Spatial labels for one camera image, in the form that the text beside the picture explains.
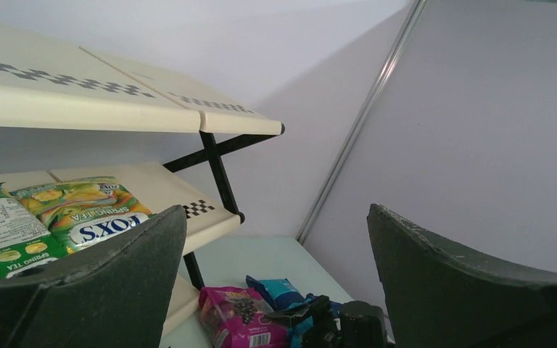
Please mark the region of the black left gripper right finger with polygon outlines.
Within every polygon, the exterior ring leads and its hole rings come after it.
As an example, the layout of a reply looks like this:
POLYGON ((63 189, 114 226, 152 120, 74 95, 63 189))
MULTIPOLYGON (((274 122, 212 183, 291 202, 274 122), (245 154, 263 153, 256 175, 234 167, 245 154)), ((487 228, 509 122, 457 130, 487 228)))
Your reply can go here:
POLYGON ((557 273, 485 254, 380 204, 367 224, 398 347, 557 347, 557 273))

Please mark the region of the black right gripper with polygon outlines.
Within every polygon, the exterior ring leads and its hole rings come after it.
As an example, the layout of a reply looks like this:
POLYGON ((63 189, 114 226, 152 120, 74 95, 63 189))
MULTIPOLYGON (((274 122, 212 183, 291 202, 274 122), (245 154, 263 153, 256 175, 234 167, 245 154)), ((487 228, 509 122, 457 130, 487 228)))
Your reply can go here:
POLYGON ((319 296, 286 310, 264 315, 266 320, 290 328, 290 347, 341 347, 338 312, 327 296, 319 296))

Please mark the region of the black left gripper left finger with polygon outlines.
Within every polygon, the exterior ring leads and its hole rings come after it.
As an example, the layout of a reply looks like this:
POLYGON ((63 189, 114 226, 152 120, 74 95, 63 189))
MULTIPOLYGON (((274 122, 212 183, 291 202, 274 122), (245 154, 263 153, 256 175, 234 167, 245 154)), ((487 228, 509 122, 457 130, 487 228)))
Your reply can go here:
POLYGON ((182 206, 0 278, 0 347, 158 347, 186 239, 182 206))

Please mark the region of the magenta grape candy bag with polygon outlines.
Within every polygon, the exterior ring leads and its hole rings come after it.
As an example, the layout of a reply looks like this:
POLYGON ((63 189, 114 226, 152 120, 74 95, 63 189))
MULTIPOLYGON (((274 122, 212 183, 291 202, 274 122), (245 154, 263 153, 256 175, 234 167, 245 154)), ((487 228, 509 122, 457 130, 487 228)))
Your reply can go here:
POLYGON ((251 288, 203 287, 199 321, 214 347, 288 347, 287 328, 265 316, 274 309, 251 288))

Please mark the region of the green Fox's candy bag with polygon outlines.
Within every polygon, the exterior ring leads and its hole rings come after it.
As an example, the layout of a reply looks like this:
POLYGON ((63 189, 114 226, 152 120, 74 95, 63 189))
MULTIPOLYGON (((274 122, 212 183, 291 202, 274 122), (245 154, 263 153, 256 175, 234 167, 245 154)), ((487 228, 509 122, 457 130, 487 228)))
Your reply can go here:
POLYGON ((11 195, 70 254, 129 231, 153 216, 112 176, 30 186, 11 195))

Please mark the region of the green candy bag nutrition side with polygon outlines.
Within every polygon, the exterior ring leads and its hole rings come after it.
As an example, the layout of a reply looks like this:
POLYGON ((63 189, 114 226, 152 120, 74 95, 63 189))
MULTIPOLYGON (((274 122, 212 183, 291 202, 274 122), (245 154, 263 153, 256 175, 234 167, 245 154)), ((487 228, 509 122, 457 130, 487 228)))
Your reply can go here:
POLYGON ((65 256, 66 248, 0 184, 0 278, 19 277, 65 256))

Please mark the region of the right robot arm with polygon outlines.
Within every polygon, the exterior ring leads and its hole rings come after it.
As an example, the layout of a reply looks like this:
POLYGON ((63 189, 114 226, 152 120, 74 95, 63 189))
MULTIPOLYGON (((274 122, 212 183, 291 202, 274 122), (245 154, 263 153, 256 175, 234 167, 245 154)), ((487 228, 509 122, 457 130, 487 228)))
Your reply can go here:
POLYGON ((363 301, 344 303, 334 316, 331 301, 319 296, 286 310, 265 315, 265 319, 295 330, 312 320, 312 327, 300 334, 301 347, 393 347, 380 307, 363 301))

